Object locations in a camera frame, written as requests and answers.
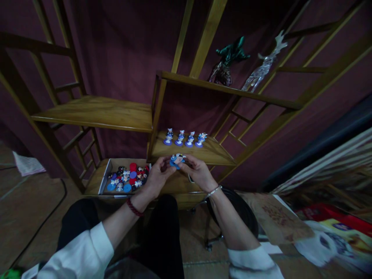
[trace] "wooden shelf unit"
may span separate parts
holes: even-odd
[[[85,95],[31,116],[35,121],[152,132],[151,106]]]
[[[366,0],[357,0],[345,13],[345,15],[336,22],[289,33],[290,29],[295,25],[296,21],[301,17],[301,14],[308,6],[307,4],[303,5],[303,3],[296,2],[294,5],[303,5],[303,8],[298,16],[295,17],[294,22],[292,22],[286,29],[284,36],[285,40],[296,38],[296,41],[291,48],[286,50],[287,54],[270,71],[255,93],[202,81],[198,78],[227,3],[227,0],[212,0],[190,74],[189,76],[182,76],[177,74],[177,69],[194,2],[194,0],[187,0],[177,48],[175,50],[172,70],[171,72],[157,72],[152,104],[146,105],[123,100],[115,100],[112,98],[87,95],[63,0],[54,0],[53,3],[64,37],[64,47],[58,46],[55,43],[43,2],[41,0],[34,0],[33,2],[47,42],[0,32],[0,81],[18,104],[20,110],[25,115],[36,133],[40,136],[42,141],[45,143],[47,148],[50,150],[51,154],[55,157],[62,170],[68,175],[69,178],[71,178],[75,185],[86,196],[98,195],[102,176],[108,162],[108,159],[102,160],[97,134],[94,127],[150,133],[147,144],[147,160],[149,162],[153,162],[159,156],[184,152],[194,154],[198,158],[204,160],[207,164],[213,165],[212,169],[216,165],[226,166],[225,170],[223,170],[217,179],[217,182],[221,183],[238,166],[240,166],[270,138],[280,131],[289,121],[296,117],[298,113],[303,111],[303,109],[305,109],[312,101],[320,96],[320,94],[322,94],[327,88],[336,82],[358,61],[365,57],[365,55],[367,55],[372,49],[372,39],[370,34],[367,34],[354,43],[331,66],[327,68],[308,67],[308,65],[319,54],[319,52],[335,37],[335,35],[363,6],[363,4],[366,3]],[[301,66],[286,67],[285,63],[301,45],[305,36],[320,32],[328,33],[318,43],[318,45],[315,46]],[[6,51],[7,48],[22,49],[30,52],[36,68],[38,69],[38,72],[49,93],[49,96],[55,105],[54,108],[44,112],[41,111],[12,59],[8,55]],[[43,61],[41,55],[42,53],[50,53],[68,57],[75,75],[75,82],[55,88]],[[273,77],[278,71],[303,73],[315,72],[321,73],[321,75],[307,90],[305,90],[299,96],[296,102],[291,102],[268,97],[263,94],[265,88],[272,81]],[[208,137],[202,149],[196,147],[186,148],[185,146],[178,147],[176,145],[165,146],[163,144],[165,132],[158,131],[158,123],[164,100],[164,93],[168,82],[179,82],[234,95],[231,106],[227,110],[226,114],[221,118],[221,121],[217,124],[211,136]],[[74,99],[72,94],[73,88],[79,89],[81,95],[79,99]],[[61,104],[58,94],[64,91],[69,93],[70,101],[65,104]],[[252,120],[248,120],[243,115],[240,115],[235,111],[240,99],[243,97],[265,102],[265,106]],[[241,141],[242,136],[244,136],[250,127],[253,126],[263,114],[265,114],[270,105],[284,107],[285,111],[249,145],[245,145]],[[216,136],[221,131],[222,127],[227,123],[230,116],[235,116],[236,120],[230,126],[228,132],[222,136],[222,139],[218,142],[216,140]],[[232,133],[232,129],[239,121],[247,122],[248,127],[241,133],[241,135],[235,136]],[[55,125],[50,126],[47,122],[53,122]],[[54,132],[65,124],[79,125],[80,133],[76,135],[65,147],[62,147],[59,144]],[[92,142],[88,145],[86,150],[82,151],[79,147],[79,140],[81,140],[82,137],[89,132],[92,133]],[[229,136],[233,137],[237,143],[243,145],[245,148],[244,151],[236,158],[230,156],[222,146],[225,139]],[[84,156],[90,153],[91,157],[93,158],[93,146],[96,148],[99,162],[91,160],[88,164],[86,164],[84,161]],[[76,173],[76,170],[68,159],[67,153],[72,149],[77,151],[78,157],[83,165],[84,171],[81,175]],[[89,178],[86,186],[84,186],[82,180],[84,179],[87,169],[90,166],[93,166],[95,171]],[[176,172],[170,177],[164,186],[162,193],[172,194],[176,197],[178,202],[182,202],[184,206],[179,208],[191,208],[204,198],[204,194],[201,192],[200,188],[196,184],[191,183],[188,180],[188,177],[181,172]],[[112,195],[100,197],[113,198]]]

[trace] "left hand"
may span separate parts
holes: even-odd
[[[167,164],[170,158],[170,156],[160,157],[152,165],[146,184],[142,187],[141,191],[149,194],[152,199],[158,197],[167,179],[176,171],[176,167]]]

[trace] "hand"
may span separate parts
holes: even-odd
[[[186,154],[185,161],[189,162],[192,165],[192,168],[183,163],[179,163],[178,166],[185,173],[189,174],[193,181],[195,181],[204,192],[209,193],[218,187],[216,180],[212,177],[212,174],[204,161],[199,160],[190,154]]]
[[[158,197],[167,179],[176,171],[176,167],[167,166],[167,160],[170,158],[160,157],[152,165],[146,184],[142,187],[141,191],[149,194],[152,199]]]

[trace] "black pants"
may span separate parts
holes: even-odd
[[[82,199],[74,203],[62,219],[57,251],[99,222],[92,200]],[[145,229],[137,261],[161,279],[184,278],[178,208],[172,196],[164,195],[157,202]]]

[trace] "floor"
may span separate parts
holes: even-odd
[[[14,166],[12,153],[0,143],[0,169]],[[57,247],[61,219],[68,208],[80,198],[80,192],[65,179],[66,199],[42,227],[30,247],[19,261],[19,265],[30,268],[41,261],[47,261]],[[64,194],[59,179],[48,174],[34,174],[21,177],[17,169],[0,171],[0,274],[2,274],[54,209]],[[107,212],[100,212],[104,217]],[[203,247],[205,235],[219,234],[218,226],[210,219],[206,206],[197,208],[195,215],[180,211],[181,250],[184,260],[185,278],[228,278],[228,256],[224,243],[214,244],[212,251]],[[135,245],[136,227],[131,230],[117,252]],[[331,262],[324,268],[317,268],[301,256],[292,245],[281,246],[284,254],[273,255],[285,278],[355,278],[338,264]]]

